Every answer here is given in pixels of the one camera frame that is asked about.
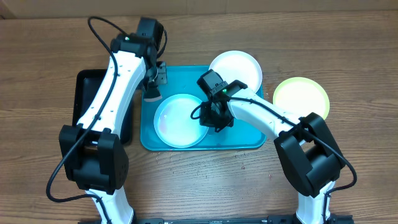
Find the yellow-green plate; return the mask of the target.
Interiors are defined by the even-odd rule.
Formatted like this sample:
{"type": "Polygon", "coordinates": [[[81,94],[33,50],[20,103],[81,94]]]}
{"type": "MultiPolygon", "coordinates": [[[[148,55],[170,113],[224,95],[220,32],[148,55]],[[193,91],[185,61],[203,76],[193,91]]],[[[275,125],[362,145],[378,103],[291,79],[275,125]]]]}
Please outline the yellow-green plate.
{"type": "Polygon", "coordinates": [[[305,77],[293,77],[280,83],[273,94],[273,104],[300,116],[314,112],[326,119],[330,100],[321,85],[305,77]]]}

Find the green and pink sponge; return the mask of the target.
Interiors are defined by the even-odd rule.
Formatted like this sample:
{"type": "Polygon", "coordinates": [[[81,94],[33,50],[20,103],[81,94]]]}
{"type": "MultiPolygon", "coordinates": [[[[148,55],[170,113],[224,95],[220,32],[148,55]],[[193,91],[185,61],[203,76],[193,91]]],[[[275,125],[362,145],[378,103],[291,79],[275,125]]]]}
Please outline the green and pink sponge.
{"type": "Polygon", "coordinates": [[[148,86],[144,90],[144,101],[155,102],[162,99],[162,95],[157,86],[148,86]]]}

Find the white plate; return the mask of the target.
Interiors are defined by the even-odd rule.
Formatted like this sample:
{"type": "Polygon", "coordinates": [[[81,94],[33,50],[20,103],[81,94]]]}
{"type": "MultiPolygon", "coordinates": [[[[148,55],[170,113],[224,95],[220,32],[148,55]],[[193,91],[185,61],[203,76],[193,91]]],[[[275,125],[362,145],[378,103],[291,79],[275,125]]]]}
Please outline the white plate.
{"type": "Polygon", "coordinates": [[[258,61],[246,52],[231,50],[217,56],[209,66],[228,84],[239,80],[257,92],[262,83],[262,69],[258,61]]]}

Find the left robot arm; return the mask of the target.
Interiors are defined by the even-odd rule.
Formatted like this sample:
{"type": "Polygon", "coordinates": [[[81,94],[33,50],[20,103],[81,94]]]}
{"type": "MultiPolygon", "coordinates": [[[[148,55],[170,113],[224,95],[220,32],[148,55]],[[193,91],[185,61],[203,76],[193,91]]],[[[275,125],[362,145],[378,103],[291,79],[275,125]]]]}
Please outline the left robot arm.
{"type": "Polygon", "coordinates": [[[109,64],[96,95],[86,111],[59,134],[62,160],[46,186],[61,168],[68,180],[84,190],[78,198],[92,198],[101,223],[132,223],[134,210],[127,201],[124,182],[129,159],[121,140],[123,122],[132,97],[140,84],[158,100],[157,89],[162,64],[158,58],[167,45],[167,33],[119,34],[106,47],[109,64]]]}

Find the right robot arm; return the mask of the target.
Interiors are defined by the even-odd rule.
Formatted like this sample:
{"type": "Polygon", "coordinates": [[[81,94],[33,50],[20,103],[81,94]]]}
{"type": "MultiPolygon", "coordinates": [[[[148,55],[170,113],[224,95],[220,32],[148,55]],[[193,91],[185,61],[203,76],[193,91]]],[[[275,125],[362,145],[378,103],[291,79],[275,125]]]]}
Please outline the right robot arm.
{"type": "Polygon", "coordinates": [[[338,190],[335,182],[349,163],[321,116],[278,109],[241,81],[201,78],[197,84],[208,98],[197,108],[201,125],[220,131],[239,119],[274,142],[284,174],[298,192],[298,208],[293,215],[269,215],[266,223],[353,222],[352,216],[329,210],[331,194],[338,190]]]}

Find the light blue plate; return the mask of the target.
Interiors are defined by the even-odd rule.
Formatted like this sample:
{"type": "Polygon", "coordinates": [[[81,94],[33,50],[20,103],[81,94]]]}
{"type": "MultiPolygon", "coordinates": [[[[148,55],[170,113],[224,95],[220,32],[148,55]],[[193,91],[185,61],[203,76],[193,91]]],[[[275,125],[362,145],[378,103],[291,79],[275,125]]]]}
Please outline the light blue plate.
{"type": "Polygon", "coordinates": [[[198,144],[207,134],[208,127],[192,119],[191,113],[202,100],[189,94],[168,97],[158,106],[154,116],[155,132],[161,141],[175,148],[198,144]]]}

